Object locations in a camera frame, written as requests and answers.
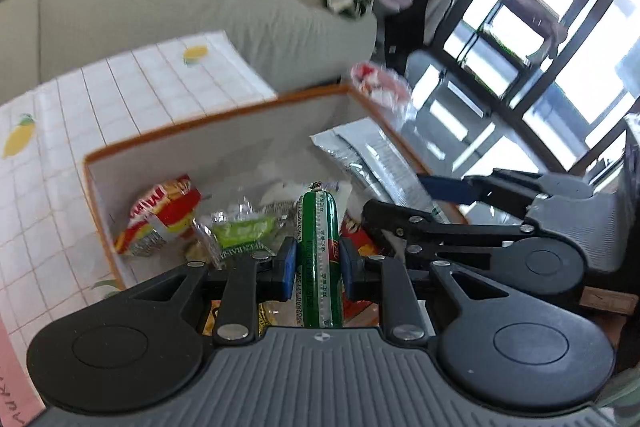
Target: sofa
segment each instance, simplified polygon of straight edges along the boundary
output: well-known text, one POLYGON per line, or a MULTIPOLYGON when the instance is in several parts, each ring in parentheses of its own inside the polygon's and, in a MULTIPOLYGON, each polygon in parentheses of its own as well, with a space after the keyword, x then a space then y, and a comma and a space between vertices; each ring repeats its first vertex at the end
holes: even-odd
POLYGON ((332 15, 321 0, 0 0, 0 103, 96 60, 212 30, 287 92, 368 59, 376 20, 332 15))

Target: grid pattern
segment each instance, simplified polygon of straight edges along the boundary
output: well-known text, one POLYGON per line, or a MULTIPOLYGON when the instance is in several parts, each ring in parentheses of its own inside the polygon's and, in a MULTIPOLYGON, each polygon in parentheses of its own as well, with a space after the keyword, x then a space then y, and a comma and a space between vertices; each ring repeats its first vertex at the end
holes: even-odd
POLYGON ((0 136, 31 114, 25 149, 0 159, 0 317, 22 367, 52 320, 92 304, 112 279, 86 202, 84 156, 159 126, 275 97, 224 33, 155 44, 73 71, 0 107, 0 136), (209 54, 185 65, 189 46, 209 54))

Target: leaf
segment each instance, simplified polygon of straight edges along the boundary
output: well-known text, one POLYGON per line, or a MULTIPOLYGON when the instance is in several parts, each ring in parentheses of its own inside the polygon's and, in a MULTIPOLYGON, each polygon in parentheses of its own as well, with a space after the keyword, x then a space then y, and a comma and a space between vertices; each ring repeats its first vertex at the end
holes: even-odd
POLYGON ((20 123, 18 125, 32 125, 33 123, 35 122, 30 114, 25 113, 20 115, 20 123))
POLYGON ((120 288, 118 287, 118 282, 115 279, 107 279, 106 281, 98 281, 93 286, 91 286, 91 289, 94 290, 96 288, 99 288, 100 286, 111 286, 112 288, 116 288, 118 291, 120 290, 120 288))

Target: lemon print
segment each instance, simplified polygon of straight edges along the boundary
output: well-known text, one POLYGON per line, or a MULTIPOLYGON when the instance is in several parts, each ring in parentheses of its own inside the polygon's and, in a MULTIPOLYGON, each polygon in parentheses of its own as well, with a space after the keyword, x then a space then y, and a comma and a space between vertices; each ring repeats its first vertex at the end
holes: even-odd
POLYGON ((9 138, 7 138, 4 143, 4 153, 2 154, 2 158, 15 156, 18 152, 27 147, 35 129, 36 123, 33 121, 31 115, 22 115, 20 123, 15 127, 9 135, 9 138))
POLYGON ((191 48, 187 48, 182 55, 182 59, 184 63, 188 66, 191 64, 195 64, 198 60, 203 57, 209 55, 209 50, 206 46, 192 46, 191 48))

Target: pink paper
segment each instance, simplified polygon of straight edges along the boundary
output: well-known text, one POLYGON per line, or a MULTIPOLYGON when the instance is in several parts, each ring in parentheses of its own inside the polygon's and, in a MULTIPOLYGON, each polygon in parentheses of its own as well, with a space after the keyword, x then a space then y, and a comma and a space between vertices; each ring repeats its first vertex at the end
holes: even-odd
POLYGON ((0 421, 2 427, 26 425, 44 410, 20 367, 9 334, 0 321, 0 421))

